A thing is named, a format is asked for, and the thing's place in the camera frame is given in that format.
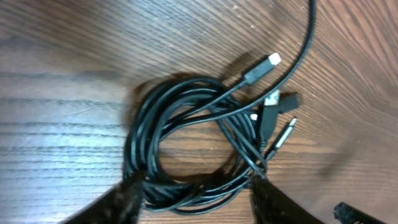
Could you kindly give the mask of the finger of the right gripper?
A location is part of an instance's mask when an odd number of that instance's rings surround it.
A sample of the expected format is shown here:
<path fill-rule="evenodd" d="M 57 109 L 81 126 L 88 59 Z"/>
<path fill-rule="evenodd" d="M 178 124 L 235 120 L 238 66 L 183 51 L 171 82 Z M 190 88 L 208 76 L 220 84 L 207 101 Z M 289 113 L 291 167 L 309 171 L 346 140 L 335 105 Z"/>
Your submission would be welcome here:
<path fill-rule="evenodd" d="M 333 214 L 341 224 L 386 224 L 344 202 L 334 207 Z"/>

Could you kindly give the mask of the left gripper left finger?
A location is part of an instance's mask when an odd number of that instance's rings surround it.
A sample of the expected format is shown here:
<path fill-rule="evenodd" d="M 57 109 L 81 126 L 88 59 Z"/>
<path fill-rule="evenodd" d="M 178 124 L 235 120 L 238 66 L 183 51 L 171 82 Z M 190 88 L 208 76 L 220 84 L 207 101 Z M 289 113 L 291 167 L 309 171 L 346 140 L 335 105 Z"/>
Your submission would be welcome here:
<path fill-rule="evenodd" d="M 139 221 L 144 190 L 144 175 L 134 174 L 66 224 L 136 224 Z"/>

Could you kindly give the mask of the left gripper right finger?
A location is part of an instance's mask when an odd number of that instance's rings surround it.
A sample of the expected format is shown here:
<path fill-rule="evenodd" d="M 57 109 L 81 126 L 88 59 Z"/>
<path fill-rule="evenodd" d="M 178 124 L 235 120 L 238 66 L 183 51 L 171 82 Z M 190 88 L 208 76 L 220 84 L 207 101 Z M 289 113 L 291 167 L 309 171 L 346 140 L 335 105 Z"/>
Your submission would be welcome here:
<path fill-rule="evenodd" d="M 323 224 L 268 179 L 255 175 L 250 190 L 256 224 Z"/>

